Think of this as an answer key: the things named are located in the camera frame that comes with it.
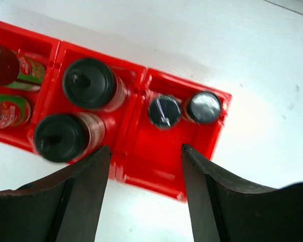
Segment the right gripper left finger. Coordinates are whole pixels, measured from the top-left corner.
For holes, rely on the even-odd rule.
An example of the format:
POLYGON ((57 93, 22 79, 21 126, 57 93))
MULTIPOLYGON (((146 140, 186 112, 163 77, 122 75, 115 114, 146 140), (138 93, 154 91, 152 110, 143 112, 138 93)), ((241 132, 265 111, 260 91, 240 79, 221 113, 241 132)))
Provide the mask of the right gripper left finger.
POLYGON ((0 241, 94 241, 110 160, 104 145, 46 177, 0 191, 0 241))

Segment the silver-lid spice jar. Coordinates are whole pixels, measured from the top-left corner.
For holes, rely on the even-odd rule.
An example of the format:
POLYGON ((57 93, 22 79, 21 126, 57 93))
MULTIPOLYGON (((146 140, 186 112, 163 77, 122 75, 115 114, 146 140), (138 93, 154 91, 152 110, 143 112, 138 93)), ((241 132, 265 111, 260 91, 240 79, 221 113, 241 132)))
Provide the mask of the silver-lid spice jar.
POLYGON ((148 106, 148 118, 158 129, 170 129, 182 116, 179 101, 172 95, 159 95, 153 98, 148 106))

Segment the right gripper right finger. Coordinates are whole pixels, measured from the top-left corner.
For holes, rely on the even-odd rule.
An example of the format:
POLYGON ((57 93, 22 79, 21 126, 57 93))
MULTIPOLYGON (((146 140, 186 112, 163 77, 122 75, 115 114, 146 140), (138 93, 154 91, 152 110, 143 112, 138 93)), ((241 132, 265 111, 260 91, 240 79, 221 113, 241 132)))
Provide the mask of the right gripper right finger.
POLYGON ((303 241, 303 182, 263 186, 187 144, 181 164, 194 241, 303 241))

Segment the red sauce bottle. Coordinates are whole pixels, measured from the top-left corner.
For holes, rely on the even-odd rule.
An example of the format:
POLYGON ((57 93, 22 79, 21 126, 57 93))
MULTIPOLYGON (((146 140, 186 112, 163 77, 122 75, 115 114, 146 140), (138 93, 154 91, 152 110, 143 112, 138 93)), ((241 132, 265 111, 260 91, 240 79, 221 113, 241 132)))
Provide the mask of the red sauce bottle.
POLYGON ((31 105, 27 99, 0 94, 0 129, 22 126, 31 117, 31 105))
POLYGON ((45 76, 45 67, 40 62, 0 46, 0 86, 38 91, 45 76))

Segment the white salt shaker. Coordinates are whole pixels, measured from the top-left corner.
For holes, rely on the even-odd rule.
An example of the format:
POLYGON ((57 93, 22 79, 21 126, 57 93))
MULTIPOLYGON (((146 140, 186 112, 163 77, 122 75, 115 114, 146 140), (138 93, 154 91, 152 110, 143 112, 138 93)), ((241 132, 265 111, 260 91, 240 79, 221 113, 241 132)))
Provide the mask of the white salt shaker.
POLYGON ((109 66, 94 58, 72 62, 64 72, 63 92, 77 107, 112 112, 122 106, 127 88, 109 66))
POLYGON ((99 146, 106 134, 103 120, 93 113, 58 113, 43 118, 35 128, 35 150, 44 159, 66 163, 99 146))

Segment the black-lid spice jar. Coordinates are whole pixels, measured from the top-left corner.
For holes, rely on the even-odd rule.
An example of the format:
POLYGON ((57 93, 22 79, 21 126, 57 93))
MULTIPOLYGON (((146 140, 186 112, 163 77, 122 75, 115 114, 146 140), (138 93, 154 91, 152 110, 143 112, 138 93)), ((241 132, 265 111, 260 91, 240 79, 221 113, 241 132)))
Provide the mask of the black-lid spice jar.
POLYGON ((210 124, 221 115, 222 104, 211 91, 201 91, 190 97, 184 104, 186 118, 196 124, 210 124))

